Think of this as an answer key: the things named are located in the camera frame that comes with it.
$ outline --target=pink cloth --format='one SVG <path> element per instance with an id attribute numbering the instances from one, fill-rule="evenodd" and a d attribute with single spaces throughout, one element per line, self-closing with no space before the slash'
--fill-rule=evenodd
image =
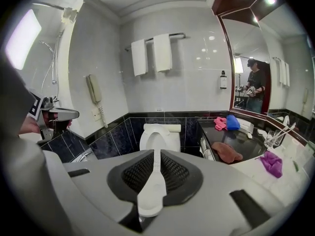
<path id="1" fill-rule="evenodd" d="M 266 151 L 264 156 L 259 157 L 265 169 L 276 178 L 282 176 L 282 159 L 270 151 Z"/>
<path id="2" fill-rule="evenodd" d="M 224 128 L 227 130 L 227 128 L 226 128 L 226 118 L 217 117 L 215 119 L 215 124 L 216 124 L 216 130 L 221 131 Z"/>

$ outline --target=telephone handset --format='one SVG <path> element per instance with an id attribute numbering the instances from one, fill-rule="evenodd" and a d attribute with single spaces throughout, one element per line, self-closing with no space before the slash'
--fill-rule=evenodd
<path id="1" fill-rule="evenodd" d="M 97 77 L 94 74 L 90 74 L 86 77 L 86 79 L 87 79 L 87 84 L 90 91 L 92 102 L 97 105 L 100 115 L 102 117 L 104 127 L 107 128 L 108 125 L 106 124 L 105 114 L 104 114 L 103 107 L 101 104 L 102 94 L 99 89 Z"/>

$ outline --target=black shirt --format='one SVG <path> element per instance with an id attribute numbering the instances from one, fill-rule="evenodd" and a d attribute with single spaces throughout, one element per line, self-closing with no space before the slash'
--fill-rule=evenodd
<path id="1" fill-rule="evenodd" d="M 255 87 L 255 89 L 259 89 L 260 87 L 266 87 L 266 77 L 265 73 L 262 70 L 258 70 L 257 72 L 250 72 L 248 76 L 248 82 L 250 83 L 251 87 Z M 265 95 L 265 91 L 257 93 L 253 98 L 256 99 L 263 99 Z"/>

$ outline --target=shower head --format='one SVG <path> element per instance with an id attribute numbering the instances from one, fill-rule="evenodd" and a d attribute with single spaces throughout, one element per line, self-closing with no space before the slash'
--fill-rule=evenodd
<path id="1" fill-rule="evenodd" d="M 55 52 L 53 51 L 53 49 L 50 47 L 50 45 L 49 44 L 47 44 L 46 42 L 44 42 L 44 41 L 39 41 L 39 43 L 40 44 L 44 44 L 44 45 L 46 45 L 48 48 L 49 48 L 49 50 L 52 52 L 52 54 L 53 54 L 53 56 L 55 56 Z"/>

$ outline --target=toilet seat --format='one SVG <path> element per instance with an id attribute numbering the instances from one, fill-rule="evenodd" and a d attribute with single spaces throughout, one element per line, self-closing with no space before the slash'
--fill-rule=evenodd
<path id="1" fill-rule="evenodd" d="M 152 137 L 154 133 L 158 133 L 161 135 L 165 142 L 165 146 L 160 145 L 160 147 L 148 147 L 148 141 Z M 170 136 L 170 132 L 167 128 L 163 127 L 160 124 L 152 124 L 152 126 L 148 129 L 146 129 L 140 139 L 140 150 L 145 149 L 170 149 L 177 151 L 176 144 L 174 143 L 172 137 Z"/>

